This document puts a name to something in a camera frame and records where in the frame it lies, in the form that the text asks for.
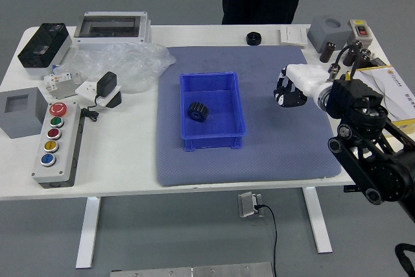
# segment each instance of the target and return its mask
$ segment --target yellow box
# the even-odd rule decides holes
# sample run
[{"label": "yellow box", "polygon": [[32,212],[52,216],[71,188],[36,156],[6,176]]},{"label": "yellow box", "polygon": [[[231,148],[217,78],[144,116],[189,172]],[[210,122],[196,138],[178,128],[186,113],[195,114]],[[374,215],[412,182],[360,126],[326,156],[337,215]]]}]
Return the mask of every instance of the yellow box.
[{"label": "yellow box", "polygon": [[353,78],[383,95],[382,106],[393,124],[406,134],[415,131],[415,96],[393,66],[358,69]]}]

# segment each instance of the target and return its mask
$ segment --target electric wire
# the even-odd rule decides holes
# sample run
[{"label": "electric wire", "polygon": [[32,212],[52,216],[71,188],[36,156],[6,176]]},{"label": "electric wire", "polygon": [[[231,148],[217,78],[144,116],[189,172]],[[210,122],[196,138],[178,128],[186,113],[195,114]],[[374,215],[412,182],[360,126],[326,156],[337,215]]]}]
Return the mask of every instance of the electric wire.
[{"label": "electric wire", "polygon": [[98,98],[98,95],[96,95],[95,96],[95,99],[94,99],[94,104],[95,105],[88,106],[87,108],[81,109],[81,111],[80,111],[81,117],[88,117],[93,122],[96,122],[97,121],[99,113],[97,111],[95,111],[95,110],[89,110],[90,108],[97,107],[97,98]]},{"label": "electric wire", "polygon": [[350,80],[351,80],[351,79],[353,79],[353,76],[355,75],[356,69],[359,68],[359,65],[360,65],[360,62],[361,62],[361,51],[360,51],[360,49],[354,44],[345,46],[338,53],[335,64],[338,65],[338,63],[340,62],[340,57],[348,49],[353,49],[353,51],[355,52],[355,61],[353,63],[353,66],[351,67],[351,71],[350,71]]},{"label": "electric wire", "polygon": [[272,209],[270,207],[268,207],[266,204],[258,204],[255,205],[254,207],[256,210],[261,209],[261,208],[268,208],[271,211],[272,214],[272,219],[274,220],[274,228],[275,228],[275,242],[274,242],[274,261],[273,261],[273,267],[274,267],[274,277],[277,277],[277,271],[276,271],[276,250],[277,250],[277,238],[278,238],[278,233],[277,233],[277,223],[275,222],[275,215],[274,212],[272,212]]},{"label": "electric wire", "polygon": [[405,255],[404,251],[415,252],[415,246],[408,243],[400,243],[395,247],[396,257],[399,260],[403,270],[408,274],[408,277],[415,277],[414,266],[410,262],[408,256]]}]

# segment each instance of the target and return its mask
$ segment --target black nut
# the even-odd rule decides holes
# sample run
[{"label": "black nut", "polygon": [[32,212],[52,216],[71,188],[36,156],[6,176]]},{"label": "black nut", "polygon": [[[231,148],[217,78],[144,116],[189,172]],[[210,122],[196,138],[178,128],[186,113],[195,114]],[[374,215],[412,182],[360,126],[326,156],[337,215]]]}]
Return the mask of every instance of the black nut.
[{"label": "black nut", "polygon": [[246,35],[246,43],[248,45],[259,45],[261,43],[261,34],[258,32],[250,32]]}]

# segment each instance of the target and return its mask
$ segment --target power socket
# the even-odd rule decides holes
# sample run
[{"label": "power socket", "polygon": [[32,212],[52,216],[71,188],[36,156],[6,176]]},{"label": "power socket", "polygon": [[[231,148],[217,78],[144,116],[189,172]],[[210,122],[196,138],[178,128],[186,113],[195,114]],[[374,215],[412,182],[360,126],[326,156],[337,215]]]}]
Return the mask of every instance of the power socket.
[{"label": "power socket", "polygon": [[261,194],[253,194],[251,191],[238,195],[239,217],[264,216],[264,208],[255,209],[255,206],[263,204]]}]

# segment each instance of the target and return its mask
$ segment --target yellow button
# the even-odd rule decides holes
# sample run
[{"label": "yellow button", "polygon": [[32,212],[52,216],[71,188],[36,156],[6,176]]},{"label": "yellow button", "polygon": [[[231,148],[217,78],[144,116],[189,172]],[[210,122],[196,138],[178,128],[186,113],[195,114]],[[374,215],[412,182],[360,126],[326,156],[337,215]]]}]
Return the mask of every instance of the yellow button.
[{"label": "yellow button", "polygon": [[59,148],[59,144],[55,141],[48,141],[45,144],[45,151],[46,152],[56,152]]}]

